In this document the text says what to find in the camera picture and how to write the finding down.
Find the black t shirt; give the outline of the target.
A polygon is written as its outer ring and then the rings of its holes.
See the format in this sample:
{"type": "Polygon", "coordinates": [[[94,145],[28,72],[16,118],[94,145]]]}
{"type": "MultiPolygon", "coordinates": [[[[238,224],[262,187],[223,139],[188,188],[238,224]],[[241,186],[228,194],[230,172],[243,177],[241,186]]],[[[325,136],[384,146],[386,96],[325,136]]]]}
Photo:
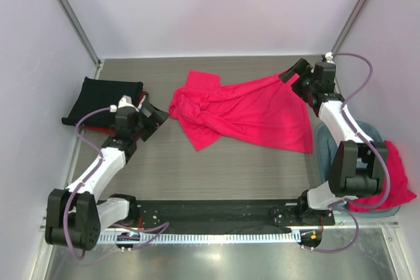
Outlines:
{"type": "Polygon", "coordinates": [[[81,92],[67,117],[63,117],[63,125],[76,126],[81,118],[87,114],[117,105],[122,96],[129,96],[138,105],[143,95],[141,81],[109,81],[90,79],[83,81],[81,92]]]}

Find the pink t shirt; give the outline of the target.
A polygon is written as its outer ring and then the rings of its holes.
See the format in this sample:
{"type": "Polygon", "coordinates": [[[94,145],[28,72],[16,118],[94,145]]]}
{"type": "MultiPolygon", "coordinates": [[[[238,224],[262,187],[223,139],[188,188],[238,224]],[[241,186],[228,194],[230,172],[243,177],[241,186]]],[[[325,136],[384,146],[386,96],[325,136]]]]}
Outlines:
{"type": "Polygon", "coordinates": [[[197,151],[225,136],[250,144],[311,154],[306,104],[278,74],[222,85],[219,75],[191,70],[169,104],[197,151]]]}
{"type": "MultiPolygon", "coordinates": [[[[384,140],[388,149],[387,168],[390,174],[390,191],[387,199],[383,204],[374,209],[364,209],[352,203],[347,204],[347,209],[352,212],[368,212],[369,210],[390,210],[391,208],[409,203],[417,198],[417,195],[408,189],[408,178],[405,174],[404,166],[400,158],[397,148],[391,141],[384,140]]],[[[361,205],[376,204],[384,195],[384,191],[380,195],[359,198],[355,202],[361,205]]]]}

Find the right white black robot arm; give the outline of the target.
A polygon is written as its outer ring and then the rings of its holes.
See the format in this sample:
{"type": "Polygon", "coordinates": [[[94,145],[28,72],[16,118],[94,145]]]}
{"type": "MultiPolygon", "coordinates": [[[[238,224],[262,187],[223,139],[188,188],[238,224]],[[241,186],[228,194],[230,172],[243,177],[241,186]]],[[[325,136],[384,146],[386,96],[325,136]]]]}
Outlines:
{"type": "Polygon", "coordinates": [[[388,149],[369,137],[352,117],[347,100],[335,91],[335,74],[333,55],[328,53],[314,65],[301,58],[279,76],[284,83],[297,76],[292,91],[312,108],[337,145],[327,181],[304,191],[291,208],[303,225],[331,216],[343,203],[377,209],[390,193],[388,149]]]}

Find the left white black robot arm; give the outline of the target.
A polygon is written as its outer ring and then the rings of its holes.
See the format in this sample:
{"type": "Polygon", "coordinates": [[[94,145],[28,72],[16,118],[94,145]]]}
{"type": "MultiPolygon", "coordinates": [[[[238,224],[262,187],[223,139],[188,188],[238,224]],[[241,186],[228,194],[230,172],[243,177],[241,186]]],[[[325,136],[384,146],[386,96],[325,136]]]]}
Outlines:
{"type": "Polygon", "coordinates": [[[64,189],[52,190],[48,196],[45,242],[49,245],[86,252],[95,247],[106,228],[121,223],[131,227],[139,221],[140,211],[132,195],[117,193],[103,202],[98,199],[110,180],[130,161],[137,142],[147,141],[169,114],[147,100],[134,106],[128,96],[123,96],[118,104],[83,116],[76,126],[104,112],[115,115],[114,134],[95,148],[96,159],[77,180],[64,189]]]}

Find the blue plastic basket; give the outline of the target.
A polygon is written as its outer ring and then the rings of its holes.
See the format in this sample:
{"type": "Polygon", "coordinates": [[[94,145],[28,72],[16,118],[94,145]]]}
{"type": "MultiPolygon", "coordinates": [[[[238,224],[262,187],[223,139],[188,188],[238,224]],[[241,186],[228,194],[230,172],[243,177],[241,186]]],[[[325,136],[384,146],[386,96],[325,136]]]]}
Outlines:
{"type": "MultiPolygon", "coordinates": [[[[383,141],[381,135],[374,127],[363,121],[357,121],[357,123],[374,141],[383,141]]],[[[320,123],[314,130],[314,145],[320,178],[322,183],[324,183],[328,181],[329,170],[338,148],[338,145],[324,123],[320,123]]],[[[367,212],[356,212],[352,210],[352,212],[357,218],[386,218],[394,216],[399,210],[400,206],[396,206],[385,210],[369,210],[367,212]]]]}

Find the grey blue t shirt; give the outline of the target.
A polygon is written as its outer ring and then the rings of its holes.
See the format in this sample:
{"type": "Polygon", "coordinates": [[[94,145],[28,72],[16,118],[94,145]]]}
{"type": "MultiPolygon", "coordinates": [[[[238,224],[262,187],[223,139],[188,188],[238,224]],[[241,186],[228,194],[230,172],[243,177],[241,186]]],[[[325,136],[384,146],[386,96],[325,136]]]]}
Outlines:
{"type": "MultiPolygon", "coordinates": [[[[373,126],[363,121],[357,121],[357,123],[374,142],[383,141],[381,135],[373,126]]],[[[328,180],[329,170],[337,152],[338,145],[334,141],[325,123],[320,123],[315,128],[314,141],[321,181],[325,182],[328,180]]]]}

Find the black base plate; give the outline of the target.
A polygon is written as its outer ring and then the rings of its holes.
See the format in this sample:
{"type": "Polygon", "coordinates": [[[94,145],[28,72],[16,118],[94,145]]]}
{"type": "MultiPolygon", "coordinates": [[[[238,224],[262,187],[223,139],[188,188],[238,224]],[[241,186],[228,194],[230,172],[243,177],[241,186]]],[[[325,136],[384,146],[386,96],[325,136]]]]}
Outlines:
{"type": "Polygon", "coordinates": [[[181,235],[257,235],[288,229],[333,226],[330,210],[310,210],[298,199],[138,201],[138,214],[118,223],[151,229],[169,223],[166,232],[181,235]]]}

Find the left aluminium frame post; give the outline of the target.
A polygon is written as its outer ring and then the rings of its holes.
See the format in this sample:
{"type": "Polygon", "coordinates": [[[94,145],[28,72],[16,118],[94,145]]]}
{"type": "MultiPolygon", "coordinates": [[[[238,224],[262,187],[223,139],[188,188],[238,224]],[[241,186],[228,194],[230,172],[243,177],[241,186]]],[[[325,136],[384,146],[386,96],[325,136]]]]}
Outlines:
{"type": "Polygon", "coordinates": [[[98,69],[101,65],[101,59],[98,57],[95,49],[93,48],[85,30],[83,29],[79,19],[77,18],[70,2],[68,0],[57,0],[64,14],[66,15],[70,25],[90,56],[91,60],[94,62],[96,68],[98,69]]]}

